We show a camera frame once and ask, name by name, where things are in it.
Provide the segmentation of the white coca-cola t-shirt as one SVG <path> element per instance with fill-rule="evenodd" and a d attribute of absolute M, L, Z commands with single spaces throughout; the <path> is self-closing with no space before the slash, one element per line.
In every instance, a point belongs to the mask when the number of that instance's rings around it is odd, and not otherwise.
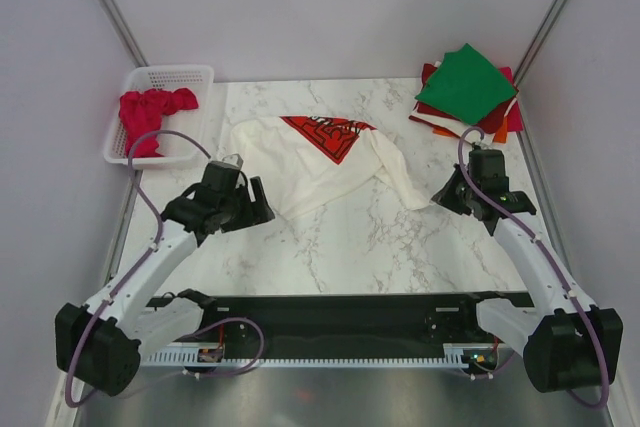
<path fill-rule="evenodd" d="M 292 220 L 377 178 L 408 210 L 429 204 L 412 182 L 404 155 L 374 126 L 336 117 L 276 116 L 240 122 L 228 150 L 244 161 L 247 176 L 261 178 L 266 198 Z"/>

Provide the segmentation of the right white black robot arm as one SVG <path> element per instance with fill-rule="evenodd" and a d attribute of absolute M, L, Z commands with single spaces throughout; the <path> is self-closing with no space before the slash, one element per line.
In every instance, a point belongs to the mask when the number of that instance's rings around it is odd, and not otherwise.
<path fill-rule="evenodd" d="M 477 341 L 492 334 L 521 356 L 540 392 L 600 387 L 615 380 L 623 323 L 601 309 L 568 272 L 542 230 L 526 193 L 512 192 L 501 151 L 473 146 L 461 156 L 437 205 L 475 217 L 511 259 L 533 303 L 529 309 L 492 298 L 458 315 L 458 328 Z"/>

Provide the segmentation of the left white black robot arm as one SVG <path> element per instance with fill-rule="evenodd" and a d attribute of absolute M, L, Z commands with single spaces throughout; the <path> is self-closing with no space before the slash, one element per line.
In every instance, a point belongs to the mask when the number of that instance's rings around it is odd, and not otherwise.
<path fill-rule="evenodd" d="M 274 214 L 258 177 L 247 177 L 232 155 L 207 163 L 200 181 L 155 213 L 157 231 L 141 256 L 80 306 L 65 304 L 54 320 L 56 363 L 79 379 L 116 396 L 142 361 L 171 342 L 208 340 L 219 316 L 210 297 L 187 289 L 153 313 L 146 307 L 165 280 L 210 236 L 267 223 Z"/>

